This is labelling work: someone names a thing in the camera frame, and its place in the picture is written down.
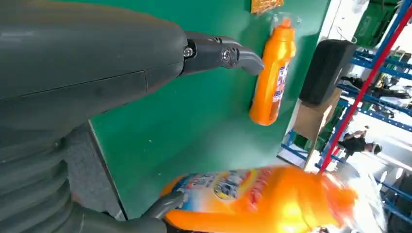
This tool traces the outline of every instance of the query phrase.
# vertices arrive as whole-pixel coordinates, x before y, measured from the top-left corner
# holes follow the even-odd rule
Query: cardboard box
[[[314,154],[313,152],[319,133],[332,118],[341,93],[342,90],[336,88],[327,101],[317,106],[306,102],[300,103],[293,130],[311,141],[308,158],[303,169],[308,168],[309,161],[311,161],[312,155]]]

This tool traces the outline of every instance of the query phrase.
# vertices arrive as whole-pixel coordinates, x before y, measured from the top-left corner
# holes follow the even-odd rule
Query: person
[[[378,154],[382,151],[382,146],[378,143],[365,141],[367,130],[359,130],[354,133],[346,133],[343,136],[343,141],[338,142],[338,146],[346,150],[346,155],[343,160],[346,160],[355,152],[369,151],[373,154]]]

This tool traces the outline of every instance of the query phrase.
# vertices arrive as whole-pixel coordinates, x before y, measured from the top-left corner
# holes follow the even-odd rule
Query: plastic wrapping
[[[296,28],[302,22],[302,19],[290,12],[279,12],[273,15],[271,22],[271,34],[277,26]]]
[[[386,232],[386,219],[382,199],[375,178],[349,164],[340,164],[339,169],[327,176],[336,179],[343,187],[357,194],[350,212],[335,213],[344,220],[345,226],[359,233]]]

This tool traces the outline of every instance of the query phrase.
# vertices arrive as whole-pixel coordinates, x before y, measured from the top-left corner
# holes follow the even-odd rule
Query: orange package
[[[283,5],[283,0],[252,0],[251,4],[250,12],[261,15],[268,10]]]
[[[327,175],[294,166],[189,174],[176,178],[162,195],[173,191],[183,192],[185,200],[166,214],[170,224],[220,233],[306,233],[341,226],[356,199],[353,190]]]

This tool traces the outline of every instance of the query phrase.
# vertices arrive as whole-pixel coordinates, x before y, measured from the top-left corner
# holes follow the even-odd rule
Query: orange detergent bottle
[[[277,119],[288,65],[296,53],[292,24],[298,22],[298,19],[292,18],[288,13],[279,13],[275,15],[274,21],[277,26],[266,42],[263,53],[265,69],[257,78],[255,96],[249,111],[252,121],[265,126],[273,124]]]
[[[294,166],[189,174],[162,195],[174,191],[184,193],[184,203],[166,220],[183,230],[212,233],[307,233],[341,226],[357,198],[330,174]]]

